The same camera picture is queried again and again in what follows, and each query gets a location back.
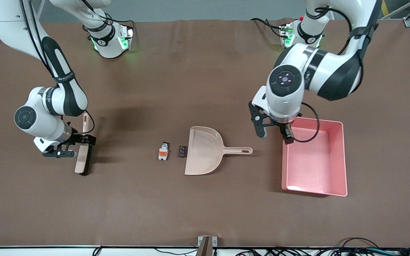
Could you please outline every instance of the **brown table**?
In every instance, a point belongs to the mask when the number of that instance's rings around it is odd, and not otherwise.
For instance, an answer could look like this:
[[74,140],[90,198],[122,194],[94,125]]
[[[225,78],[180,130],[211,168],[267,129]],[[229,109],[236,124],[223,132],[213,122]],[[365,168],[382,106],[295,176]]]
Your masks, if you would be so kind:
[[[305,96],[320,118],[344,123],[345,198],[280,188],[279,130],[257,138],[247,108],[281,51],[260,24],[140,23],[135,51],[110,60],[81,24],[44,27],[89,97],[98,145],[87,177],[74,173],[75,159],[42,157],[13,114],[52,80],[38,60],[0,42],[0,245],[189,245],[206,234],[222,246],[334,246],[350,236],[410,246],[410,28],[402,21],[380,21],[351,97]],[[337,52],[346,29],[330,22],[321,48]],[[81,118],[70,120],[81,128]],[[194,125],[255,153],[184,176],[177,148]],[[156,160],[163,141],[166,162]]]

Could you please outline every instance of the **round black joint cap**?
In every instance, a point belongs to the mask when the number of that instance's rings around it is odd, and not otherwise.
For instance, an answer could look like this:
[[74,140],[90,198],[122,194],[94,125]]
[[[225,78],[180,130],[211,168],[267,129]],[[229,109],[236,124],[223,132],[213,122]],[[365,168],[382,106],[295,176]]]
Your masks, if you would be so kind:
[[280,97],[294,93],[301,85],[301,73],[293,65],[282,65],[270,75],[270,88]]
[[36,121],[36,112],[32,107],[21,107],[15,112],[14,120],[15,124],[20,127],[20,129],[27,130]]

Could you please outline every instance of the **pink bin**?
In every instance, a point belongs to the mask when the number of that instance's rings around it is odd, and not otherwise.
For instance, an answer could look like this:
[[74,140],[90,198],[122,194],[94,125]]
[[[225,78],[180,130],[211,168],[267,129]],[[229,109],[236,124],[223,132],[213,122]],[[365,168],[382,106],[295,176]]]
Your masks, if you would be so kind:
[[[316,132],[317,121],[296,118],[291,127],[295,138],[306,140]],[[312,141],[284,144],[281,182],[286,191],[347,196],[343,123],[320,120]]]

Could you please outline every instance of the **dustpan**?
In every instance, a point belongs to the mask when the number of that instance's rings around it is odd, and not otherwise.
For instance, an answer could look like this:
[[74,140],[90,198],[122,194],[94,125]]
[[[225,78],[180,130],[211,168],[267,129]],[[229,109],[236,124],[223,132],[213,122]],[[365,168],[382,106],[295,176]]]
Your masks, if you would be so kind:
[[185,175],[204,175],[214,171],[225,154],[252,154],[252,148],[225,147],[215,129],[193,126],[189,130]]

